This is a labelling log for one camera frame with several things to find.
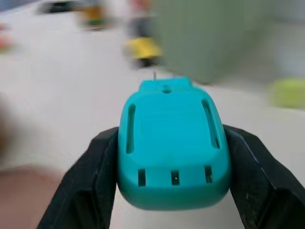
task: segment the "small hole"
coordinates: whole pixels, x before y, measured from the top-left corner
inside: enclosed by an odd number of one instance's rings
[[[205,172],[205,181],[208,184],[213,183],[213,174],[212,174],[212,167],[211,166],[205,166],[204,167]]]
[[[172,185],[179,185],[179,171],[172,171]]]
[[[139,169],[138,170],[138,186],[139,187],[146,186],[146,173],[145,173],[145,169]]]
[[[169,89],[169,87],[168,87],[167,85],[165,85],[165,86],[163,87],[162,92],[165,93],[165,94],[169,94],[169,93],[171,93],[172,91],[171,91],[171,89]]]

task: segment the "yellow toy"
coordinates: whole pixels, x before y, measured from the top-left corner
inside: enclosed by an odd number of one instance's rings
[[[142,67],[154,65],[162,55],[161,49],[149,37],[139,37],[128,41],[128,48],[132,58],[137,60]]]
[[[274,84],[274,102],[282,107],[305,107],[305,79],[283,79]]]

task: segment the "blurry background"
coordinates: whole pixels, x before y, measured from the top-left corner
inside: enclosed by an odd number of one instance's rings
[[[210,85],[199,84],[199,87],[213,98],[222,122],[257,135],[273,156],[305,184],[305,113],[302,109],[274,107],[269,90],[276,78],[305,77],[305,25],[302,23],[305,4],[302,0],[271,2],[276,9],[275,22],[270,17],[274,13],[271,7],[269,21],[263,24],[266,26],[263,35],[253,39],[252,45],[240,54],[231,52],[237,61],[226,71],[215,74],[209,74],[202,67],[213,70],[209,56],[217,60],[223,49],[216,42],[223,47],[226,44],[223,36],[216,36],[215,25],[222,25],[221,34],[229,34],[231,38],[243,34],[246,27],[241,25],[245,21],[259,25],[257,16],[263,7],[259,3],[265,1],[244,1],[256,2],[255,12],[250,5],[239,5],[235,21],[239,26],[232,30],[222,24],[225,17],[215,17],[208,5],[202,5],[196,13],[199,15],[203,9],[210,14],[192,21],[187,17],[190,12],[183,11],[183,6],[191,8],[186,1],[155,0],[153,14],[159,25],[156,32],[164,59],[172,65],[141,69],[135,68],[136,60],[123,51],[131,39],[131,19],[143,15],[132,1],[100,1],[109,16],[120,19],[115,26],[102,31],[84,30],[79,23],[83,18],[76,12],[37,14],[41,4],[48,1],[31,4],[19,1],[19,7],[3,10],[16,6],[16,2],[0,0],[0,23],[9,28],[0,32],[0,40],[7,37],[14,45],[10,52],[0,53],[0,91],[10,114],[7,120],[14,127],[14,139],[0,158],[1,168],[31,163],[66,171],[95,135],[119,125],[125,101],[142,80],[152,79],[154,71],[157,78],[171,78],[177,72],[196,82],[209,79]],[[230,1],[223,3],[230,7]],[[213,12],[230,15],[221,4],[219,8],[213,7]],[[204,46],[203,40],[210,34],[221,39],[210,37],[209,45]],[[211,208],[167,213],[135,209],[119,192],[116,195],[111,229],[243,228],[230,193]]]

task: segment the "lime green object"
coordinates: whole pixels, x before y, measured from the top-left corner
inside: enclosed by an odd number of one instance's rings
[[[284,79],[274,84],[274,102],[282,107],[305,107],[305,79]]]

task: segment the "plastic housing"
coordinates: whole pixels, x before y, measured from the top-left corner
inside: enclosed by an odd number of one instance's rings
[[[118,186],[138,208],[211,206],[229,189],[222,122],[188,78],[142,82],[123,108],[118,144]]]

